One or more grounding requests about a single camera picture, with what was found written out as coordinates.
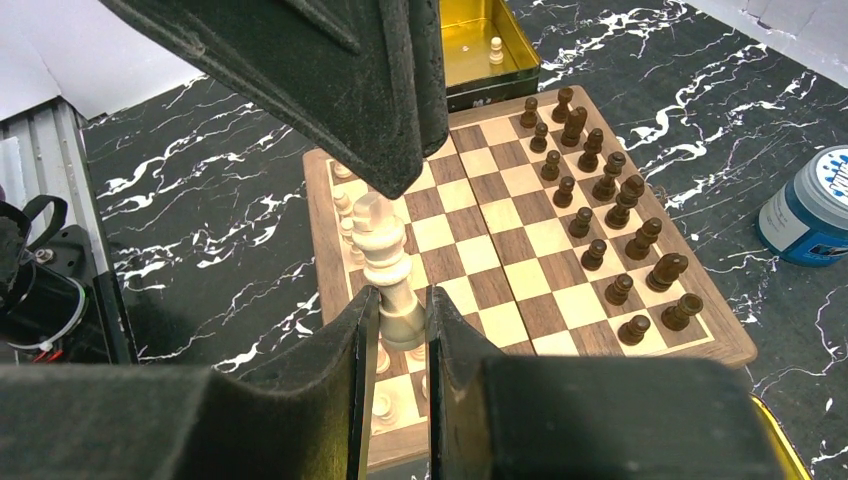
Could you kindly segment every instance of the wooden chessboard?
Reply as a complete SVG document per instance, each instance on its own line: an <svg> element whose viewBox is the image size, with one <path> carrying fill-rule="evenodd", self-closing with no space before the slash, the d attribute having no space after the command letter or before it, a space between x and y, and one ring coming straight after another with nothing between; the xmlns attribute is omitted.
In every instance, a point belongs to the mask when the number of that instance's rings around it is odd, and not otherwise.
<svg viewBox="0 0 848 480"><path fill-rule="evenodd" d="M428 285L450 294L472 326L508 354L528 355L686 355L711 358L740 367L756 357L756 348L716 289L683 236L650 191L631 212L626 228L608 228L603 218L613 201L591 195L603 175L606 157L623 151L597 107L580 87L570 107L585 107L588 121L578 147L564 147L562 124L551 120L556 92L535 95L538 114L549 127L548 150L562 154L560 176L577 181L574 200L565 209L551 197L559 180L539 176L545 153L530 151L532 129L519 125L524 100L516 99L450 116L447 143L426 159L421 177L398 200L395 214L406 224L406 252L413 261L411 284L423 301ZM604 132L595 172L577 169L587 133ZM351 176L340 180L332 161L321 150L304 155L309 213L312 222L318 288L324 322L332 321L365 284L362 267L350 260L339 235L332 189L344 189L355 201L369 190ZM633 161L617 184L638 174ZM590 234L567 233L580 207L592 208ZM626 243L644 220L658 217L663 231L642 261L624 254ZM581 267L580 256L594 239L608 249L597 271ZM666 253L688 257L689 268L665 293L656 293L645 277ZM634 288L620 307L604 300L604 289L619 274L628 273ZM703 311L683 331L667 329L660 314L686 292L698 294ZM635 314L652 326L636 346L622 344L619 326ZM425 364L410 353L389 352L391 367L378 375L376 391L389 395L398 409L395 422L372 424L369 466L404 461L427 452L427 401L421 392Z"/></svg>

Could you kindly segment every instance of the brown pawn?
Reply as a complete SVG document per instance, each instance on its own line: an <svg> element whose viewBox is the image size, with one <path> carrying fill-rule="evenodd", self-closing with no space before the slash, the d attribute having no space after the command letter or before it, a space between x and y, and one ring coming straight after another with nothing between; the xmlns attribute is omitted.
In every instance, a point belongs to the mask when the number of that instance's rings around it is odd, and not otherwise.
<svg viewBox="0 0 848 480"><path fill-rule="evenodd" d="M536 132L533 135L533 139L530 140L530 151L536 153L542 153L548 149L548 126L545 125L545 122L539 122L536 124Z"/></svg>
<svg viewBox="0 0 848 480"><path fill-rule="evenodd" d="M622 273L615 277L614 282L609 284L606 291L604 291L604 298L607 299L610 305L624 305L628 295L630 295L631 288L633 288L633 278L626 273Z"/></svg>
<svg viewBox="0 0 848 480"><path fill-rule="evenodd" d="M524 128L533 128L536 122L539 121L539 116L536 115L536 109L539 108L539 101L535 97L528 97L524 101L524 113L518 119L518 124Z"/></svg>
<svg viewBox="0 0 848 480"><path fill-rule="evenodd" d="M694 293L686 293L680 297L677 305L663 310L660 318L667 329L679 332L688 327L689 319L701 313L703 309L704 301L701 300L701 297Z"/></svg>
<svg viewBox="0 0 848 480"><path fill-rule="evenodd" d="M568 224L568 233L574 238L583 238L589 234L589 222L592 221L592 209L589 207L580 207L577 210L577 216Z"/></svg>
<svg viewBox="0 0 848 480"><path fill-rule="evenodd" d="M574 90L569 87L560 88L557 92L557 106L551 113L551 120L556 123L564 123L568 118L568 104L574 98Z"/></svg>
<svg viewBox="0 0 848 480"><path fill-rule="evenodd" d="M630 209L639 202L645 193L645 181L639 175L631 175L621 185L621 192L615 196L615 206L607 212L604 223L615 230L621 230L630 221Z"/></svg>
<svg viewBox="0 0 848 480"><path fill-rule="evenodd" d="M568 208L568 206L571 205L571 201L574 200L574 194L571 193L573 191L574 178L569 176L562 177L559 181L559 188L557 188L557 191L554 192L554 205L559 208Z"/></svg>
<svg viewBox="0 0 848 480"><path fill-rule="evenodd" d="M655 292L666 292L687 268L689 259L685 255L668 253L654 265L654 269L645 279L645 284Z"/></svg>
<svg viewBox="0 0 848 480"><path fill-rule="evenodd" d="M595 271L604 264L604 254L607 253L607 242L596 238L589 244L589 250L580 257L580 265L586 270Z"/></svg>
<svg viewBox="0 0 848 480"><path fill-rule="evenodd" d="M560 158L562 158L562 155L560 155L558 151L551 150L548 152L548 156L545 157L545 164L542 165L542 170L539 172L539 175L543 180L552 182L559 177Z"/></svg>
<svg viewBox="0 0 848 480"><path fill-rule="evenodd" d="M633 237L624 247L624 254L631 260L644 260L651 253L651 245L657 242L662 232L662 220L657 217L649 218L636 230Z"/></svg>
<svg viewBox="0 0 848 480"><path fill-rule="evenodd" d="M621 175L621 169L627 159L621 152L613 152L607 157L607 164L604 166L604 176L592 188L592 196L602 202L608 202L615 196L615 179Z"/></svg>
<svg viewBox="0 0 848 480"><path fill-rule="evenodd" d="M600 128L595 128L589 132L589 137L583 144L583 154L577 159L577 168L591 173L598 169L598 154L601 153L601 148L604 144L604 131Z"/></svg>
<svg viewBox="0 0 848 480"><path fill-rule="evenodd" d="M636 315L618 328L618 339L621 343L632 347L641 342L650 329L651 319L644 315Z"/></svg>
<svg viewBox="0 0 848 480"><path fill-rule="evenodd" d="M583 107L577 107L568 112L568 117L565 119L565 127L562 129L562 137L560 143L566 147L576 147L580 143L580 135L583 133L583 127L586 126L586 119L589 117L589 112Z"/></svg>

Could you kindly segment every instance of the black marble surface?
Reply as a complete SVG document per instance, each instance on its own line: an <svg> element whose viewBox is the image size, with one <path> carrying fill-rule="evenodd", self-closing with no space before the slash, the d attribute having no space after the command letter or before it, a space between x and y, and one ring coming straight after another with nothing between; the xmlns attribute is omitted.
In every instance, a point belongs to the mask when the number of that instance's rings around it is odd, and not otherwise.
<svg viewBox="0 0 848 480"><path fill-rule="evenodd" d="M848 91L685 3L510 0L541 88L584 86L754 342L751 391L816 478L848 478L848 263L787 264L760 206L848 143ZM300 165L311 144L209 79L86 128L142 363L241 376L321 324ZM382 478L425 477L426 464Z"/></svg>

